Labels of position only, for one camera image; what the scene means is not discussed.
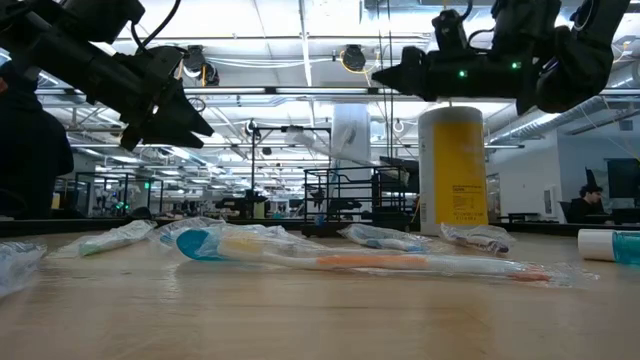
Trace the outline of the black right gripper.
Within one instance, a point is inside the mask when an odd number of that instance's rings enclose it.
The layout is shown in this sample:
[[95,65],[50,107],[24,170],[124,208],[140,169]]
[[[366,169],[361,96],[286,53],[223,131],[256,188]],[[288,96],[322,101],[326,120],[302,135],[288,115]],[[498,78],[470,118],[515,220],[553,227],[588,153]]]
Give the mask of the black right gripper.
[[526,94],[522,57],[496,53],[402,50],[401,62],[372,79],[403,95],[437,98],[521,98]]

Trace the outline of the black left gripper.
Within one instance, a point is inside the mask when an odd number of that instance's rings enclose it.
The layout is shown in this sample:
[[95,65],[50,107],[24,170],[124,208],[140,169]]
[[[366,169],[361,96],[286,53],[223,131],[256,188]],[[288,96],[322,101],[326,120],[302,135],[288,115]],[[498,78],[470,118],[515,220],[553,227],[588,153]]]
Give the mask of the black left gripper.
[[214,133],[175,78],[182,59],[178,48],[159,46],[137,55],[117,53],[92,65],[88,102],[102,103],[120,114],[126,124],[121,147],[132,150],[142,143],[202,148],[203,142],[193,133]]

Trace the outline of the teal toothbrush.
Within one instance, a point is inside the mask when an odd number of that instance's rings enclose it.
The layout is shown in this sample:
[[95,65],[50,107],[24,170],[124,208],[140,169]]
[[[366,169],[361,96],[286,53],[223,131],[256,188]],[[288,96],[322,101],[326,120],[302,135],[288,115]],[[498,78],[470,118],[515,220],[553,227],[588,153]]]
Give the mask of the teal toothbrush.
[[216,225],[184,230],[177,236],[176,245],[193,260],[269,263],[278,256],[294,257],[302,243],[278,228]]

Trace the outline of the white dark-blue toothbrush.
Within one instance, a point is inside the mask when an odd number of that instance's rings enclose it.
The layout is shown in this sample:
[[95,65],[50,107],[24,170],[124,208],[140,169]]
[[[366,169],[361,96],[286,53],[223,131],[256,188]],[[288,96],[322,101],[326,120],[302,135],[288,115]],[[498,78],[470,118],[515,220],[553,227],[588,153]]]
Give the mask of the white dark-blue toothbrush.
[[319,131],[320,128],[305,129],[291,125],[286,127],[286,142],[326,156],[333,168],[373,165],[371,155],[356,146],[358,133],[355,125],[339,127],[336,134],[328,128],[327,140],[318,134]]

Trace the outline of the green white toothbrush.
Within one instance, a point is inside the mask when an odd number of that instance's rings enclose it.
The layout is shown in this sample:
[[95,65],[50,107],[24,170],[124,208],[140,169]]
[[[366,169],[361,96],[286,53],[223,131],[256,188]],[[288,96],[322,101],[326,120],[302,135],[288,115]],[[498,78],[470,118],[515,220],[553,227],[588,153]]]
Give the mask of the green white toothbrush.
[[151,220],[134,220],[97,235],[85,235],[50,253],[49,258],[78,258],[112,251],[137,243],[155,229]]

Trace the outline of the purple white toothbrush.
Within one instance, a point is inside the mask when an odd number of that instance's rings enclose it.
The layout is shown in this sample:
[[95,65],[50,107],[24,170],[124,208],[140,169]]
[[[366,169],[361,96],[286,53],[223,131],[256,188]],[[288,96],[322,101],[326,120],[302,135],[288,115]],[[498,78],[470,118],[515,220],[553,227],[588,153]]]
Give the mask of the purple white toothbrush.
[[337,233],[355,244],[374,249],[428,252],[433,244],[433,240],[428,237],[361,223],[350,224]]

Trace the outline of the thick blue white toothbrush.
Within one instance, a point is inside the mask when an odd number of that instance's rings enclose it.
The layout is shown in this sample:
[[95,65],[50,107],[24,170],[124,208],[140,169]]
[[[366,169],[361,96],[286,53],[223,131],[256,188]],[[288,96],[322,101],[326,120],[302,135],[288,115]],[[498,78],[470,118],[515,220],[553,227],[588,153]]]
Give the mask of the thick blue white toothbrush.
[[442,238],[456,245],[490,254],[506,254],[516,242],[505,229],[492,225],[463,228],[442,223],[440,233]]

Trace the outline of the orange white toothbrush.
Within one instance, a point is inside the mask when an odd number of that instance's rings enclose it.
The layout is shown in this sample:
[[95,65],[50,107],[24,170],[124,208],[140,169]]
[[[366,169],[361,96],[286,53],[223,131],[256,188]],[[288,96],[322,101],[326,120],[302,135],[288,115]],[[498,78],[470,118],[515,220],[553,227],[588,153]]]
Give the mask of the orange white toothbrush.
[[515,282],[570,287],[597,275],[566,264],[545,265],[499,258],[424,253],[386,254],[350,249],[305,249],[261,237],[224,235],[218,253],[234,260],[262,262],[308,270],[382,269],[444,276],[487,277]]

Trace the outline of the teal bottle white cap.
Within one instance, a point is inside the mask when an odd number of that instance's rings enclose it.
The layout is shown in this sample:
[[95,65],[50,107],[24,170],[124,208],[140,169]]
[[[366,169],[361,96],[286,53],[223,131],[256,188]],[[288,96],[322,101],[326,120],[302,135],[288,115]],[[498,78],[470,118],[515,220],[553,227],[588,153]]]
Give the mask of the teal bottle white cap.
[[581,229],[577,240],[584,259],[640,266],[640,231]]

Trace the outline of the long ceiling light strip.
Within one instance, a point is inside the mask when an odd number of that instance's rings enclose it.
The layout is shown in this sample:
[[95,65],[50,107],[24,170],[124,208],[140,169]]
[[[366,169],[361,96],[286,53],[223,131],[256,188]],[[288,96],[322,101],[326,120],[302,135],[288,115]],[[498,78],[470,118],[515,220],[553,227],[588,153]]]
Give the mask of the long ceiling light strip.
[[[405,96],[400,92],[388,88],[376,87],[188,87],[184,88],[186,95],[353,95],[377,96],[395,95]],[[36,95],[85,95],[72,88],[41,88]],[[605,88],[600,92],[602,96],[640,96],[640,88]]]

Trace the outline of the dark monitor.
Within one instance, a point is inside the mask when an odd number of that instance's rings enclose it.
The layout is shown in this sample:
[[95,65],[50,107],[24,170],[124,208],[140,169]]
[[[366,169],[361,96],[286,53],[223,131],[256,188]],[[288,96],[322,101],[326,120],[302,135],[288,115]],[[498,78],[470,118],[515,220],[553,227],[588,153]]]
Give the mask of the dark monitor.
[[417,194],[419,185],[419,162],[381,156],[380,164],[385,168],[380,171],[380,181],[386,191]]
[[610,198],[640,198],[640,162],[636,159],[607,161]]

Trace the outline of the white canister yellow label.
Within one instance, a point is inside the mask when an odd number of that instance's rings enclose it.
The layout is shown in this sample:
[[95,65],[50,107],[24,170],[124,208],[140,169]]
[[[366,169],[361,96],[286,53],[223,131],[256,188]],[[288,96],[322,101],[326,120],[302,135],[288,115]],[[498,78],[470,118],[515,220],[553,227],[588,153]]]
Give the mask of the white canister yellow label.
[[488,223],[483,114],[442,107],[418,119],[420,232]]

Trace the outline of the person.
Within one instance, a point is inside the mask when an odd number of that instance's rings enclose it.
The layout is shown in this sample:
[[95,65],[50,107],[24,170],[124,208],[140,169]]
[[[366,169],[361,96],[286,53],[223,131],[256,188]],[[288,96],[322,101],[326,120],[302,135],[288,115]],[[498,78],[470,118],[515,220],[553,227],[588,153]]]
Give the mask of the person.
[[602,206],[602,188],[594,185],[584,185],[579,191],[579,197],[571,200],[566,216],[568,223],[576,224],[604,224],[611,216]]
[[0,66],[0,216],[48,218],[56,179],[74,170],[66,131],[36,89],[13,62]]

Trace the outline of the black metal frame station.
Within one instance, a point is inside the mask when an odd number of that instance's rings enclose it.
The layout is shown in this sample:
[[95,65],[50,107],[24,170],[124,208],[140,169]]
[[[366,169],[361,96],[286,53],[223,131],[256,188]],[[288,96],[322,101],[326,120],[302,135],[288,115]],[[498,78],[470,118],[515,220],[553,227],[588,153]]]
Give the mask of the black metal frame station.
[[165,181],[139,174],[78,172],[73,179],[71,207],[88,218],[125,217],[145,207],[151,214],[164,205]]
[[[249,195],[256,197],[256,171],[258,168],[302,168],[311,165],[329,165],[332,156],[329,151],[332,149],[332,131],[330,128],[304,127],[298,125],[282,126],[257,126],[251,122],[250,131],[250,191]],[[304,158],[301,153],[298,157],[265,154],[264,150],[304,150],[308,157]]]

